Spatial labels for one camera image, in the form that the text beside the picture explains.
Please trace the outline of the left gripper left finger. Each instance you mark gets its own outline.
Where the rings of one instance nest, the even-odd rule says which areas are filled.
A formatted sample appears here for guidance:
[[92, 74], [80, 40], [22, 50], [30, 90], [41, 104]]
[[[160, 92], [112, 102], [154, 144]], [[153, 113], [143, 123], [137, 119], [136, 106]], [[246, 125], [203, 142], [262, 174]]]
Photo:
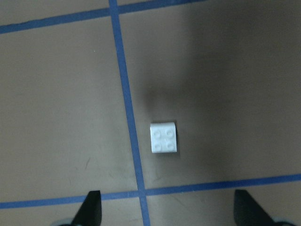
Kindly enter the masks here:
[[101, 192], [99, 190], [90, 191], [73, 218], [71, 226], [100, 226], [101, 222]]

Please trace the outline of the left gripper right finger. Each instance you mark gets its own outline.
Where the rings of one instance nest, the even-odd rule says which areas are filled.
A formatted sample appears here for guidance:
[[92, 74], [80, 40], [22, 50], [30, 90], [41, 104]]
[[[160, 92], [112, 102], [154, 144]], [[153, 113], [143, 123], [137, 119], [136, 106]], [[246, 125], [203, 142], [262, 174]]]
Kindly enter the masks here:
[[275, 221], [246, 191], [234, 193], [234, 221], [237, 226], [273, 226]]

